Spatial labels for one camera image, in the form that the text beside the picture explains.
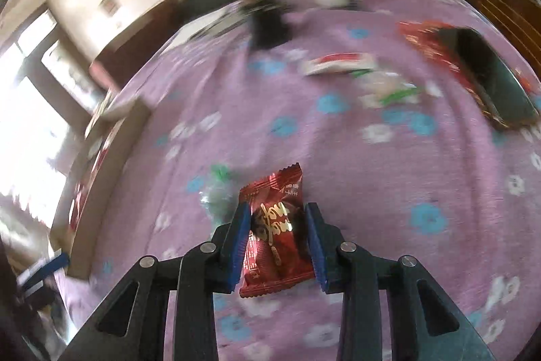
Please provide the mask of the white red wafer packet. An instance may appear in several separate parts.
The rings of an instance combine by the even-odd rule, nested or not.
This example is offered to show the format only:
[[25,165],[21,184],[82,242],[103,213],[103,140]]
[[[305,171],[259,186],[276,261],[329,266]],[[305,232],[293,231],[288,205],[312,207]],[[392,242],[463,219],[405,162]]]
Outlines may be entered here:
[[352,72],[356,70],[374,70],[378,61],[370,53],[333,53],[300,64],[300,72],[305,76],[324,73]]

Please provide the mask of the green white candy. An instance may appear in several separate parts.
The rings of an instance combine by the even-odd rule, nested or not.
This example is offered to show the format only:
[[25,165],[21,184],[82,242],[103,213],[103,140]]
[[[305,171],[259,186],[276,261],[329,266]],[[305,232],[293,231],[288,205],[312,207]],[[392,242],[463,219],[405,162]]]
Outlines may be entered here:
[[415,104],[421,89],[393,72],[370,72],[358,80],[361,99],[372,107]]

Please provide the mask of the green clear candy wrapper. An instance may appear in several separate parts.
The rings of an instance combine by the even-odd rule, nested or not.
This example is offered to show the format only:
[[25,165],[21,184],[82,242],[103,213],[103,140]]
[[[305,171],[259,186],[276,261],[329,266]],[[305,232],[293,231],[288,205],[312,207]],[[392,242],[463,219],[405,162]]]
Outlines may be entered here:
[[237,181],[234,173],[227,165],[212,165],[199,196],[214,227],[229,223],[237,208]]

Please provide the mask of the cardboard box tray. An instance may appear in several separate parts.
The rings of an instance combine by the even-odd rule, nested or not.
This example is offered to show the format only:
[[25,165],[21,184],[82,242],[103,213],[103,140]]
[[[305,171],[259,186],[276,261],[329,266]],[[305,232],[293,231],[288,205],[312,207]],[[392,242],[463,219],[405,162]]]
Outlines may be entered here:
[[49,229],[52,250],[68,256],[67,276],[90,277],[110,197],[150,116],[136,98],[103,111],[87,127]]

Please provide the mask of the dark red snack packet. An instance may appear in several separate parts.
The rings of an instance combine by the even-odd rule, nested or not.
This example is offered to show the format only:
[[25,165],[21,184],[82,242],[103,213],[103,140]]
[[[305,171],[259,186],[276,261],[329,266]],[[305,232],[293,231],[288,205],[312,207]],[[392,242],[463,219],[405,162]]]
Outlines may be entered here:
[[295,163],[253,181],[240,190],[238,200],[251,212],[239,295],[259,297],[314,278],[301,166]]

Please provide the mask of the purple floral tablecloth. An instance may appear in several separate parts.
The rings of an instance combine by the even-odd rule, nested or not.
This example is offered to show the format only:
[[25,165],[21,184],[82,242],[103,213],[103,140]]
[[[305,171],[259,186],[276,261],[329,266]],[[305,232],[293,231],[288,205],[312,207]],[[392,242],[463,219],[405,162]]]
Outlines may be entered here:
[[[140,257],[180,256],[215,227],[200,203],[210,168],[238,186],[298,163],[304,199],[372,254],[417,257],[500,360],[540,323],[540,128],[497,133],[446,69],[398,31],[402,21],[471,27],[511,67],[536,74],[462,0],[364,0],[360,11],[285,0],[293,36],[250,48],[247,26],[169,48],[116,96],[152,108],[108,205],[88,281],[57,283],[82,325]],[[374,70],[305,76],[303,61],[370,53]],[[393,72],[415,104],[372,107],[358,80]]]

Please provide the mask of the black smartphone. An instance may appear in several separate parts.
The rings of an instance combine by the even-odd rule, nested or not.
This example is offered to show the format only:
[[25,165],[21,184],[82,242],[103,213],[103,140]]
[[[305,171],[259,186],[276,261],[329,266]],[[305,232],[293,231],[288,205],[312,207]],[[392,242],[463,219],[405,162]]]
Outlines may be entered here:
[[438,42],[479,96],[489,116],[502,127],[522,127],[539,118],[516,74],[486,39],[471,28],[441,28]]

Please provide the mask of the black jar with cork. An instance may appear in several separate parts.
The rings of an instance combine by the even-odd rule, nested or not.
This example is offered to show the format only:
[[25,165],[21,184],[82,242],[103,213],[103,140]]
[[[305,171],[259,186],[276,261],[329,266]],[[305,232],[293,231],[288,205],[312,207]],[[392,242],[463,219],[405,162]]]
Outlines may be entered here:
[[291,30],[282,18],[277,0],[238,0],[248,15],[251,47],[272,49],[291,40]]

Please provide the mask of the red foil packet under phone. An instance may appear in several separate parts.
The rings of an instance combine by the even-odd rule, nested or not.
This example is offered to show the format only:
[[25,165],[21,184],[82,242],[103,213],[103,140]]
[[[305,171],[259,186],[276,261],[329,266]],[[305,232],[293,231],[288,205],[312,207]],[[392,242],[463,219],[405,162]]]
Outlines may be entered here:
[[[488,112],[484,108],[484,105],[481,103],[479,96],[477,96],[475,92],[473,92],[472,86],[464,78],[464,76],[460,72],[460,68],[457,67],[457,60],[455,59],[455,57],[449,55],[447,51],[443,48],[443,46],[438,42],[438,36],[436,35],[436,32],[439,29],[445,28],[445,27],[462,28],[462,27],[455,27],[449,24],[444,24],[444,23],[439,23],[439,22],[414,23],[414,22],[403,21],[398,24],[398,29],[401,32],[401,34],[405,37],[405,39],[408,42],[410,42],[413,46],[415,46],[415,48],[417,48],[417,50],[421,52],[425,56],[426,59],[428,59],[429,61],[432,61],[434,64],[437,64],[438,66],[445,68],[451,73],[453,73],[457,81],[463,86],[463,88],[467,92],[469,92],[469,94],[472,96],[472,98],[478,105],[479,110],[482,112],[482,114],[484,114],[484,116],[489,121],[491,121],[493,126],[498,127],[501,130],[518,129],[522,127],[527,127],[527,126],[511,127],[511,128],[502,127],[489,116]],[[534,95],[537,94],[537,85],[527,80],[527,77],[524,76],[524,74],[522,74],[520,70],[518,70],[517,68],[511,67],[508,63],[506,64],[509,66],[512,72],[517,75],[519,82],[524,86],[524,89],[526,89],[526,92],[529,95],[529,98],[534,103]],[[529,126],[532,126],[538,123],[539,121],[540,121],[540,111],[539,111],[539,118],[533,124],[529,124]]]

